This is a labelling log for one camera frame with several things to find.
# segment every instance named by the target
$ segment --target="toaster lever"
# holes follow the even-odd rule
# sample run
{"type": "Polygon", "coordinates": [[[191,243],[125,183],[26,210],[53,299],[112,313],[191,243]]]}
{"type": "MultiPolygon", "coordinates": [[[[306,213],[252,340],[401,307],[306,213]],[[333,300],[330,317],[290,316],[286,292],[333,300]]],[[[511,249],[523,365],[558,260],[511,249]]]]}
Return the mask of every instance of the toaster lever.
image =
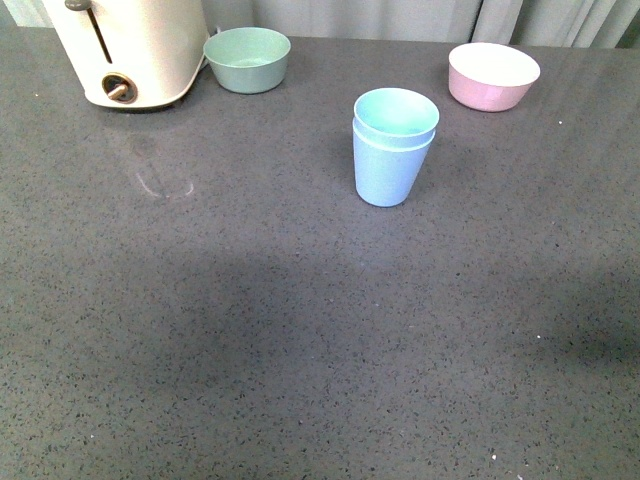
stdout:
{"type": "Polygon", "coordinates": [[[64,0],[64,6],[74,12],[82,12],[91,8],[91,0],[64,0]]]}

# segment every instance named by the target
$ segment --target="stacked cups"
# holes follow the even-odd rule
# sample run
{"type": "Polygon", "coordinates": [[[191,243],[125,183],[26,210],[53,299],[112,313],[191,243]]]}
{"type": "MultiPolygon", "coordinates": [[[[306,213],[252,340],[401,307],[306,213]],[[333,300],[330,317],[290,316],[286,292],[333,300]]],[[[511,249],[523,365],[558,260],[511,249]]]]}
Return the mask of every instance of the stacked cups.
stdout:
{"type": "Polygon", "coordinates": [[[402,203],[413,186],[440,119],[424,95],[380,88],[355,103],[353,151],[356,190],[378,207],[402,203]]]}

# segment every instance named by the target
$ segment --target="pink bowl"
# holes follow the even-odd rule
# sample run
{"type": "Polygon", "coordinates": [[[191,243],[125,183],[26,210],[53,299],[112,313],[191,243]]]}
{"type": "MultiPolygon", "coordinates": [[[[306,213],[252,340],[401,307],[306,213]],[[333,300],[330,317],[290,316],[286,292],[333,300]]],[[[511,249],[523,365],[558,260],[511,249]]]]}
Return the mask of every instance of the pink bowl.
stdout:
{"type": "Polygon", "coordinates": [[[467,43],[449,53],[449,91],[475,110],[515,107],[539,76],[533,58],[505,45],[467,43]]]}

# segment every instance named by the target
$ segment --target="plastic cup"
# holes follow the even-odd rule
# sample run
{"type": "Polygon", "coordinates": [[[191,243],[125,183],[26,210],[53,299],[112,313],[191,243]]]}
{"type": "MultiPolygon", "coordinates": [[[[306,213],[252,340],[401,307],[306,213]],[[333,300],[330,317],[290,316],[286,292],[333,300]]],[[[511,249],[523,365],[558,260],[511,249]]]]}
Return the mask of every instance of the plastic cup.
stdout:
{"type": "Polygon", "coordinates": [[[435,137],[440,113],[424,95],[380,88],[355,103],[356,191],[365,202],[393,207],[409,196],[435,137]]]}

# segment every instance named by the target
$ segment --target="bowl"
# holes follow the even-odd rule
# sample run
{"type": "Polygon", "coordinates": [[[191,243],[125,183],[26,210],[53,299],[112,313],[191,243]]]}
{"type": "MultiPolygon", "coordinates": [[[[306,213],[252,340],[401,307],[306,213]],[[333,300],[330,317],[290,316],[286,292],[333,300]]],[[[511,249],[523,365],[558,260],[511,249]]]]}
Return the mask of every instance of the bowl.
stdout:
{"type": "Polygon", "coordinates": [[[467,43],[449,53],[449,91],[474,110],[515,107],[539,76],[533,58],[506,45],[467,43]]]}
{"type": "Polygon", "coordinates": [[[236,93],[261,93],[277,87],[287,70],[291,42],[267,28],[243,27],[217,33],[204,44],[218,83],[236,93]]]}

